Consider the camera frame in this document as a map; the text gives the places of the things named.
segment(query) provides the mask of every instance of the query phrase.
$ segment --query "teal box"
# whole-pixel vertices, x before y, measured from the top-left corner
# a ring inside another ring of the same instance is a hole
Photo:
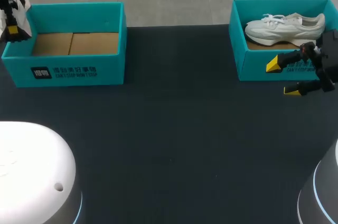
[[[32,38],[8,43],[2,55],[17,87],[117,85],[124,82],[127,26],[123,3],[32,5]],[[119,33],[117,54],[34,57],[37,34]]]
[[[266,65],[277,54],[293,50],[249,50],[243,29],[253,20],[264,18],[264,14],[289,15],[298,13],[316,17],[324,13],[325,31],[338,29],[338,12],[331,0],[234,0],[230,16],[229,33],[241,81],[268,80],[314,80],[317,76],[310,63],[303,61],[285,68],[282,73],[266,73]]]

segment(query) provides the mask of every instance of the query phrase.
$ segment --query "glowing blue ring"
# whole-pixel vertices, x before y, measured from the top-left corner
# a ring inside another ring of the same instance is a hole
[[[319,197],[318,197],[318,194],[317,194],[317,190],[316,190],[316,185],[315,185],[315,178],[316,178],[316,171],[317,171],[317,168],[319,166],[320,162],[318,163],[316,169],[315,169],[315,173],[313,174],[313,190],[315,192],[315,196],[316,196],[316,200],[317,200],[317,203],[319,205],[319,207],[321,208],[321,210],[323,211],[324,215],[327,217],[327,219],[332,223],[332,224],[336,224],[333,219],[331,219],[331,217],[327,214],[327,212],[325,211],[324,207],[322,206],[320,200],[319,200]]]
[[[76,224],[76,222],[78,221],[78,218],[80,216],[80,213],[81,213],[81,208],[82,208],[82,191],[81,191],[81,203],[80,203],[80,209],[79,209],[79,212],[78,212],[78,215],[76,215],[76,218],[75,218],[75,221],[73,222],[73,224]]]

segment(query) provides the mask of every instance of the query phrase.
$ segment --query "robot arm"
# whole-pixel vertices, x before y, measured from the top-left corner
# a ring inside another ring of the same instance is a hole
[[[32,37],[26,17],[31,4],[28,0],[0,0],[0,40],[16,42]]]
[[[338,82],[338,31],[329,31],[323,34],[323,45],[319,49],[314,43],[301,45],[299,51],[278,54],[266,66],[267,73],[280,73],[288,64],[300,60],[310,59],[315,68],[318,80],[302,81],[284,88],[286,95],[304,96],[308,92],[322,89],[324,92],[335,89]]]

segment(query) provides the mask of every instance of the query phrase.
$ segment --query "cardboard box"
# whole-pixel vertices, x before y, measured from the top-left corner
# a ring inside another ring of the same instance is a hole
[[[127,26],[120,2],[32,5],[32,38],[2,55],[17,87],[124,82]]]
[[[293,45],[279,44],[258,48],[245,39],[243,29],[264,14],[289,15],[299,13],[316,17],[324,13],[326,31],[338,29],[338,12],[331,0],[234,0],[230,16],[229,33],[238,78],[242,81],[314,80],[317,76],[311,63],[300,61],[285,68],[282,73],[266,73],[266,65],[277,54],[295,50]]]

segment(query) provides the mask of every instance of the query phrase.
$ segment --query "brown cardboard bottom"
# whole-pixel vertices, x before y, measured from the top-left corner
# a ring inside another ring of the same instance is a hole
[[[292,43],[276,43],[273,46],[262,46],[255,43],[247,41],[247,46],[249,50],[299,50],[298,46],[295,46]]]
[[[118,33],[39,34],[33,56],[104,55],[118,52]]]

